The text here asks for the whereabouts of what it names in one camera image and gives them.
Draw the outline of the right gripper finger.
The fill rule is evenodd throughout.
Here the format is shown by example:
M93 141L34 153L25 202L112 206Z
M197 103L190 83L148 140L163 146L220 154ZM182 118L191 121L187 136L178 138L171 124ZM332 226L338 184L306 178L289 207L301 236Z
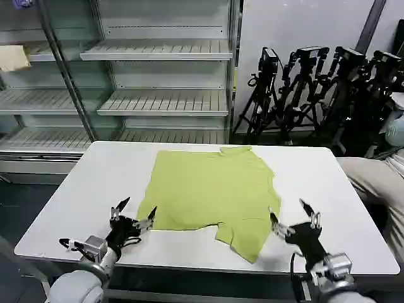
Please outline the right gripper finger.
M274 233L279 237L290 237L295 234L295 230L292 227L288 227L279 222L275 213L270 213L271 228Z
M311 228L312 229L320 229L321 224L320 224L320 219L321 219L321 213L320 212L315 212L313 208L306 203L303 199L299 199L299 202L301 203L305 213L307 216L310 218L311 222Z

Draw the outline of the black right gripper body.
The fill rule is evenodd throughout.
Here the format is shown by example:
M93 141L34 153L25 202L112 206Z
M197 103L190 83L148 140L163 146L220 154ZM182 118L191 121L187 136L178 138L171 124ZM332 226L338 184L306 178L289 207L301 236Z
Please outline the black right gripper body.
M310 222L291 226L293 232L288 232L285 242L296 245L307 263L318 263L327 255L319 241L322 228L311 227Z

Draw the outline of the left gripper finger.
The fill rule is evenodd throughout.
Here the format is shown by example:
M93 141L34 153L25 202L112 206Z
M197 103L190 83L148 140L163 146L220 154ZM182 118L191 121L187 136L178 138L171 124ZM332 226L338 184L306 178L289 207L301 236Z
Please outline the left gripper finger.
M145 218L140 221L135 221L133 223L133 228L135 230L149 230L150 228L153 227L154 219L155 219L155 214L156 214L157 207L155 206L150 214Z
M111 208L110 220L119 220L119 215L121 214L123 209L126 207L129 200L130 200L130 197L127 197L126 199L120 201L116 207Z

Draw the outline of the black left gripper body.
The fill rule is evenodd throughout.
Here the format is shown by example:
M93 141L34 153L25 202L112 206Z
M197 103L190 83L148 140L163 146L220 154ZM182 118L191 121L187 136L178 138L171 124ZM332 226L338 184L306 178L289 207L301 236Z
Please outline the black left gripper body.
M118 220L110 220L111 231L105 238L108 248L111 248L116 254L121 254L121 249L137 244L141 241L141 229L139 221L120 216Z

